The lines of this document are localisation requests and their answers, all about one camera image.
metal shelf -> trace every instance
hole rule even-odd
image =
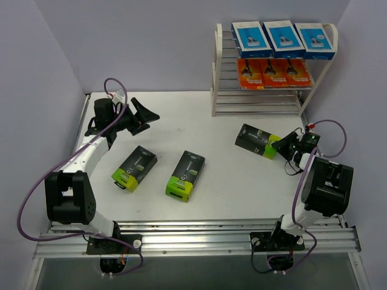
[[[333,24],[323,24],[323,27],[332,31],[333,47],[337,50],[338,36],[336,27]],[[235,114],[295,114],[300,116],[333,60],[325,61],[325,66],[316,82],[308,68],[308,63],[305,61],[305,67],[312,82],[311,86],[245,90],[239,86],[236,67],[236,61],[240,58],[231,30],[222,30],[222,25],[217,24],[212,60],[211,96],[213,117]]]

white wall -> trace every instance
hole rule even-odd
[[[386,46],[387,2],[352,0],[339,22],[339,54],[310,103],[309,121],[332,118],[348,132],[336,158],[354,167],[346,219],[356,225],[372,289],[386,289]],[[335,152],[340,129],[321,125],[322,148]]]
[[[32,0],[0,3],[0,288],[22,289],[36,244],[16,229],[27,190],[68,156],[85,99],[70,64]],[[25,230],[47,229],[38,188]]]
[[[350,0],[35,0],[85,92],[209,90],[216,23],[338,23]]]

black and green box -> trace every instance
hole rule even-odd
[[[156,155],[137,146],[111,177],[120,188],[133,192],[156,162]]]
[[[235,140],[235,145],[268,159],[273,159],[276,149],[272,148],[272,144],[278,140],[281,140],[281,137],[243,124]]]
[[[167,183],[165,194],[187,202],[203,169],[205,158],[184,151]]]

screw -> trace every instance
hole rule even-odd
[[[133,241],[133,247],[138,249],[141,247],[141,241],[140,240],[134,240]]]
[[[258,239],[257,237],[254,237],[254,238],[252,239],[252,244],[253,244],[253,245],[259,246],[260,243],[261,243],[261,242],[259,241],[259,239]]]

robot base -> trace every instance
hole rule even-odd
[[[254,247],[254,252],[278,252],[278,251],[303,251],[305,249],[304,241],[302,244],[294,243],[291,247],[290,245],[278,246],[273,239],[271,239],[272,232],[271,231],[260,231],[256,233],[250,233],[250,242],[252,244],[252,248]]]
[[[122,235],[120,240],[132,245],[134,248],[141,252],[142,236],[139,234]],[[108,255],[108,254],[136,254],[136,252],[129,248],[126,251],[126,247],[120,243],[113,242],[111,240],[98,239],[95,237],[89,237],[87,244],[87,255]]]

